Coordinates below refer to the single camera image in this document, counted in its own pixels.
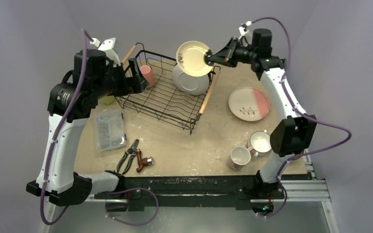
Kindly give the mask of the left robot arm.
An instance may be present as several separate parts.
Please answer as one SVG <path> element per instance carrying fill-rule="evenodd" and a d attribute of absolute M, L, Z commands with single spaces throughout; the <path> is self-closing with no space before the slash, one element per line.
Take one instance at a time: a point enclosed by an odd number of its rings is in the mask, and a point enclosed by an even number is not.
<path fill-rule="evenodd" d="M 104 171 L 78 174 L 75 158 L 91 111 L 105 96 L 121 97 L 143 92 L 147 81 L 135 58 L 128 66 L 114 62 L 104 51 L 84 49 L 74 56 L 74 67 L 50 91 L 49 136 L 38 177 L 26 191 L 57 206 L 83 203 L 91 194 L 107 192 L 118 199 L 125 194 L 121 174 Z"/>

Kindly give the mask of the cream floral small plate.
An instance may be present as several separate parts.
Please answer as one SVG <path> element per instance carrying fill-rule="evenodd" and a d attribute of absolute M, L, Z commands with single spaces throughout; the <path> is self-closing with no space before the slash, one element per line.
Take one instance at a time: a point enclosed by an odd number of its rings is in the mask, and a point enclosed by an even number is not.
<path fill-rule="evenodd" d="M 193 77 L 208 74 L 212 66 L 204 60 L 210 48 L 200 41 L 187 41 L 179 46 L 176 52 L 176 62 L 180 69 Z"/>

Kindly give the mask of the black wire dish rack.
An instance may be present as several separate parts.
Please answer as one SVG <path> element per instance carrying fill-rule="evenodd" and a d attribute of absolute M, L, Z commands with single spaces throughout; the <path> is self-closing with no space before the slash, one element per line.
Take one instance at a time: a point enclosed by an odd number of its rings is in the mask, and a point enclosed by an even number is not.
<path fill-rule="evenodd" d="M 142 93 L 117 97 L 119 106 L 193 132 L 203 115 L 205 109 L 203 105 L 209 101 L 207 93 L 194 96 L 182 92 L 176 87 L 172 77 L 176 60 L 146 50 L 143 43 L 135 43 L 125 57 L 135 58 L 139 66 L 151 67 L 155 76 L 155 85 Z"/>

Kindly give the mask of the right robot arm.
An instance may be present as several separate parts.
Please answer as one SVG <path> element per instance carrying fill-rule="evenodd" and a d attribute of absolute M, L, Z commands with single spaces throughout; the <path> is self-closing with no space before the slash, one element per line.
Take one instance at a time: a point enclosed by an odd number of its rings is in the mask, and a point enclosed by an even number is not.
<path fill-rule="evenodd" d="M 271 42 L 272 32 L 269 29 L 254 29 L 250 45 L 244 46 L 240 39 L 231 38 L 219 52 L 209 50 L 203 57 L 209 65 L 236 67 L 239 62 L 250 64 L 277 108 L 281 121 L 270 134 L 272 152 L 248 188 L 251 194 L 261 198 L 280 188 L 280 176 L 284 169 L 310 146 L 317 126 L 316 117 L 307 115 L 297 103 L 289 84 L 284 82 L 289 63 L 271 54 Z"/>

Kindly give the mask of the pink rimmed large plate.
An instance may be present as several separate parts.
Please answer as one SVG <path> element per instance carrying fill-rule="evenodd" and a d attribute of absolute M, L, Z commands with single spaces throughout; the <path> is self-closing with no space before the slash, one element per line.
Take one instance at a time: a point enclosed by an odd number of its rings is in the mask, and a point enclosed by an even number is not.
<path fill-rule="evenodd" d="M 237 118 L 254 122 L 262 120 L 270 110 L 268 98 L 252 87 L 239 87 L 229 96 L 228 106 Z"/>

